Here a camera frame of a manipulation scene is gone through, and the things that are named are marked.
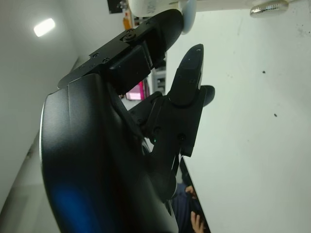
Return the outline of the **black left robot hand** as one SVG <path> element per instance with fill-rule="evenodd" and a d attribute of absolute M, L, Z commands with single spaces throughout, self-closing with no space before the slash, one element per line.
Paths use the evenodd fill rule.
<path fill-rule="evenodd" d="M 179 10 L 161 12 L 94 51 L 46 97 L 39 154 L 61 232 L 178 232 L 176 173 L 215 96 L 201 84 L 203 45 L 188 50 L 168 94 L 155 92 L 130 110 L 120 96 L 159 66 L 183 29 Z"/>

